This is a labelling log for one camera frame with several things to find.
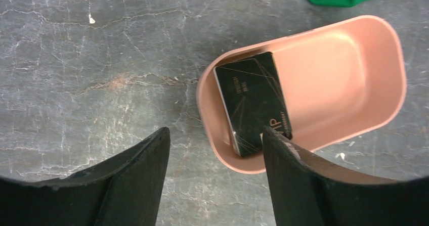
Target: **white speck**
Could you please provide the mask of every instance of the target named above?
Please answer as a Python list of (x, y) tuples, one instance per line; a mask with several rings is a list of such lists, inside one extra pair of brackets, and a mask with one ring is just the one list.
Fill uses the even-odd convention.
[(95, 20), (92, 18), (91, 14), (89, 14), (88, 17), (90, 18), (90, 24), (94, 24)]
[(346, 155), (344, 153), (339, 153), (339, 154), (336, 154), (335, 158), (338, 158), (338, 157), (341, 157), (341, 159), (344, 160), (344, 158), (346, 157)]

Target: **black card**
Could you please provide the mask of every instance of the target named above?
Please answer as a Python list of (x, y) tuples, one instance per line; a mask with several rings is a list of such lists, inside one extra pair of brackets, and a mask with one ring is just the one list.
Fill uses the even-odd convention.
[(270, 126), (292, 139), (279, 77), (272, 54), (224, 64), (214, 69), (234, 138), (234, 150), (245, 157), (262, 150), (261, 134)]

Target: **gray marble surface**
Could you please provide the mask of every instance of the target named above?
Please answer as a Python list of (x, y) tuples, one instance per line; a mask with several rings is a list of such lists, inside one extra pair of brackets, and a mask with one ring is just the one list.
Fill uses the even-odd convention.
[(275, 225), (266, 175), (233, 172), (211, 151), (195, 101), (198, 78), (228, 50), (372, 14), (400, 36), (404, 107), (386, 127), (317, 153), (375, 175), (429, 175), (428, 5), (0, 0), (0, 174), (67, 176), (168, 126), (173, 141), (157, 225)]

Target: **cracked gray surface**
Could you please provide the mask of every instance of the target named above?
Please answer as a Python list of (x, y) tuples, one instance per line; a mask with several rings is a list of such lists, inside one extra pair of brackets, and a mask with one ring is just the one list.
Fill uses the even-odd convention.
[(172, 147), (157, 225), (274, 225), (266, 175), (235, 173), (211, 151), (195, 102), (198, 78), (225, 51), (373, 14), (400, 36), (404, 107), (386, 127), (317, 153), (375, 175), (429, 175), (428, 4), (0, 0), (0, 174), (67, 176), (168, 126)]

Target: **pink plastic container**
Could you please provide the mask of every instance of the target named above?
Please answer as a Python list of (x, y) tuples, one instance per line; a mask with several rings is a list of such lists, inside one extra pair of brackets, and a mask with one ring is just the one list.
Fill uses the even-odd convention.
[(293, 141), (307, 150), (379, 128), (396, 116), (404, 102), (401, 44), (392, 26), (376, 16), (227, 52), (201, 76), (197, 104), (214, 153), (237, 172), (264, 172), (264, 158), (262, 153), (246, 158), (235, 154), (213, 68), (267, 51), (273, 53)]

